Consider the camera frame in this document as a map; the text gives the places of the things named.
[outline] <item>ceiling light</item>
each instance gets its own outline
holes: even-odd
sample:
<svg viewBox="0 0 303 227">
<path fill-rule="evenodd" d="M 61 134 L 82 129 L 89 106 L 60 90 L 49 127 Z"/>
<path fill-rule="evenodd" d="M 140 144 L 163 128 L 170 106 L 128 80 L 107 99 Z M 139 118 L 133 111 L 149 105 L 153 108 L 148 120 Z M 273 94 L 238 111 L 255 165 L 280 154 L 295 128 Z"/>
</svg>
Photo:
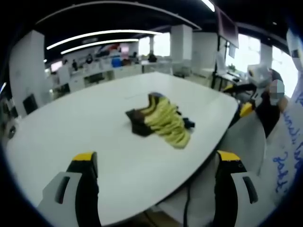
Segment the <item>ceiling light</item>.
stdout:
<svg viewBox="0 0 303 227">
<path fill-rule="evenodd" d="M 139 39 L 114 39 L 114 40 L 95 42 L 95 43 L 92 43 L 92 44 L 85 44 L 85 45 L 82 45 L 82 46 L 77 46 L 77 47 L 68 49 L 66 51 L 62 51 L 61 54 L 65 54 L 65 53 L 75 51 L 75 50 L 78 50 L 78 49 L 82 49 L 82 48 L 85 48 L 85 47 L 89 47 L 89 46 L 95 46 L 95 45 L 101 45 L 101 44 L 111 44 L 111 43 L 138 42 L 138 41 L 139 41 Z"/>
<path fill-rule="evenodd" d="M 212 12 L 214 12 L 214 5 L 210 2 L 210 0 L 201 0 L 202 2 L 204 2 L 204 4 L 208 7 L 208 8 L 210 8 L 210 10 L 212 11 Z"/>
<path fill-rule="evenodd" d="M 0 94 L 3 91 L 3 89 L 5 88 L 5 86 L 6 86 L 6 82 L 4 82 L 4 84 L 2 85 L 1 90 L 0 90 Z"/>
<path fill-rule="evenodd" d="M 81 39 L 87 36 L 92 36 L 92 35 L 103 35 L 103 34 L 112 34 L 112 33 L 142 33 L 142 34 L 149 34 L 149 35 L 159 35 L 162 34 L 161 32 L 153 32 L 153 31 L 144 31 L 144 30 L 130 30 L 130 29 L 126 29 L 126 30 L 108 30 L 108 31 L 101 31 L 101 32 L 91 32 L 91 33 L 86 33 L 83 35 L 77 35 L 74 36 L 72 38 L 68 38 L 68 39 L 64 39 L 60 42 L 57 42 L 53 45 L 48 46 L 46 49 L 50 50 L 56 46 L 59 46 L 61 44 L 67 43 L 69 41 L 75 40 L 75 39 Z"/>
</svg>

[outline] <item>white table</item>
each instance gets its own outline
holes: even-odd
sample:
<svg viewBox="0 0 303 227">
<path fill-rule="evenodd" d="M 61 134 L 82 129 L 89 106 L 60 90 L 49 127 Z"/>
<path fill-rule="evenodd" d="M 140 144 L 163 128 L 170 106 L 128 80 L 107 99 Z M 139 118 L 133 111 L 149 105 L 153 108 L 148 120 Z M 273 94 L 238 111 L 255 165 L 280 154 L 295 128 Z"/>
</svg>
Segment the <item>white table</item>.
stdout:
<svg viewBox="0 0 303 227">
<path fill-rule="evenodd" d="M 185 149 L 156 134 L 131 133 L 125 111 L 147 106 L 160 92 L 196 123 Z M 187 180 L 211 154 L 237 109 L 207 87 L 161 73 L 110 81 L 64 96 L 24 118 L 8 142 L 7 158 L 25 196 L 37 206 L 42 190 L 71 159 L 98 153 L 98 213 L 102 225 L 130 218 Z"/>
</svg>

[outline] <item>window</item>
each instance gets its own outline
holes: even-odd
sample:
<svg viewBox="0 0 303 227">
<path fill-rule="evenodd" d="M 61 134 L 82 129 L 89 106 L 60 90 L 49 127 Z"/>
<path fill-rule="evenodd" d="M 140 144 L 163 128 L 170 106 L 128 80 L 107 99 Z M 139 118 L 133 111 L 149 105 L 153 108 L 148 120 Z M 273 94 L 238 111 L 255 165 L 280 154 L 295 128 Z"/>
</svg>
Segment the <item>window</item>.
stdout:
<svg viewBox="0 0 303 227">
<path fill-rule="evenodd" d="M 280 73 L 285 87 L 285 95 L 291 98 L 298 82 L 298 70 L 294 65 L 292 57 L 273 46 L 271 68 Z"/>
<path fill-rule="evenodd" d="M 157 56 L 170 56 L 170 33 L 154 36 L 153 53 Z"/>
<path fill-rule="evenodd" d="M 139 39 L 139 55 L 148 55 L 150 53 L 150 37 Z"/>
<path fill-rule="evenodd" d="M 239 48 L 236 49 L 235 58 L 229 56 L 229 47 L 226 52 L 227 66 L 233 64 L 237 70 L 247 72 L 249 65 L 260 64 L 261 41 L 259 39 L 239 34 Z"/>
</svg>

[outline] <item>black cable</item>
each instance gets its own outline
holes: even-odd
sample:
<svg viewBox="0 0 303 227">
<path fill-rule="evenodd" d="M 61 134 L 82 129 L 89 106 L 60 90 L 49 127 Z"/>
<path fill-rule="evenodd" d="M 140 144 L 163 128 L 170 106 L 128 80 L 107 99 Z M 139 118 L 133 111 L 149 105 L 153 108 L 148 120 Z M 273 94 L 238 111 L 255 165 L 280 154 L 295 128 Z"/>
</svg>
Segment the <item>black cable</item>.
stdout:
<svg viewBox="0 0 303 227">
<path fill-rule="evenodd" d="M 190 188 L 191 188 L 191 182 L 187 186 L 187 200 L 185 203 L 184 213 L 183 213 L 183 227 L 187 227 L 187 211 L 190 202 Z"/>
<path fill-rule="evenodd" d="M 153 225 L 154 227 L 158 227 L 158 225 L 151 219 L 151 217 L 147 214 L 146 211 L 144 211 L 143 213 L 144 213 L 144 215 L 146 216 L 146 218 L 149 220 L 149 222 L 152 223 L 152 225 Z"/>
</svg>

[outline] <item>blue writing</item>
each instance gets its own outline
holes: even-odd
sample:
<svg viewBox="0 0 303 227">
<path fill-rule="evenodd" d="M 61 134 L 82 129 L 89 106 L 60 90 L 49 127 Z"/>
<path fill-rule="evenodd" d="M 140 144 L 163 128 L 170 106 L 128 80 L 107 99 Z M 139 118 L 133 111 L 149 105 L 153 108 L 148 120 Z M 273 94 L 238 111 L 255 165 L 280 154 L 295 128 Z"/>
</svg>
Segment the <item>blue writing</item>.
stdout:
<svg viewBox="0 0 303 227">
<path fill-rule="evenodd" d="M 295 103 L 298 102 L 300 102 L 301 106 L 303 106 L 303 91 L 299 94 L 298 98 L 295 101 Z"/>
<path fill-rule="evenodd" d="M 278 179 L 276 181 L 276 193 L 279 193 L 279 190 L 283 190 L 284 192 L 287 191 L 287 189 L 284 189 L 283 186 L 286 183 L 288 183 L 288 181 L 287 180 L 283 181 L 283 178 L 288 175 L 288 170 L 285 170 L 283 172 L 283 169 L 285 167 L 284 162 L 288 158 L 288 152 L 285 151 L 284 153 L 285 153 L 285 158 L 281 158 L 281 157 L 275 157 L 275 158 L 273 158 L 273 162 L 278 163 L 277 169 L 278 169 L 278 173 L 279 173 L 278 174 Z"/>
<path fill-rule="evenodd" d="M 294 152 L 294 159 L 296 160 L 296 164 L 294 166 L 294 168 L 296 170 L 298 170 L 303 162 L 303 158 L 300 157 L 300 153 L 301 153 L 301 147 L 303 146 L 303 142 L 301 142 L 301 144 L 297 147 L 297 149 Z"/>
<path fill-rule="evenodd" d="M 290 135 L 290 138 L 292 140 L 292 144 L 296 144 L 296 141 L 298 139 L 298 137 L 301 135 L 299 132 L 300 132 L 300 129 L 295 129 L 293 126 L 293 121 L 290 119 L 290 116 L 288 115 L 288 112 L 287 111 L 284 111 L 283 113 L 283 116 L 284 116 L 284 122 L 287 126 L 287 129 L 288 129 L 288 134 Z"/>
</svg>

